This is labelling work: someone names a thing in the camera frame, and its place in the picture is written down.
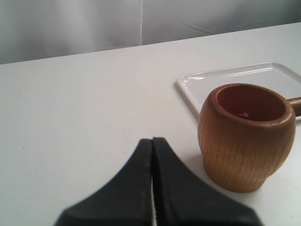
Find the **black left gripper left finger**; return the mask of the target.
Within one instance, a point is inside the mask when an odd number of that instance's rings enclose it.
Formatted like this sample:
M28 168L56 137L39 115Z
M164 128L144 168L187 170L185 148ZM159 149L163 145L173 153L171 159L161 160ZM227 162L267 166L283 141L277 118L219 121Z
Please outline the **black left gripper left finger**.
M151 226L152 141L141 139L123 168L101 189L65 209L57 226Z

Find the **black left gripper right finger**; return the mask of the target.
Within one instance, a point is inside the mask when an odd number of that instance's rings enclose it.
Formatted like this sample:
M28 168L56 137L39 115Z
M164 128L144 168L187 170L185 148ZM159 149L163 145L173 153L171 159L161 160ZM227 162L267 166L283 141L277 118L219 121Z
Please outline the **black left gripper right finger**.
M167 140L152 140L152 183L159 226L260 226L256 212L206 184Z

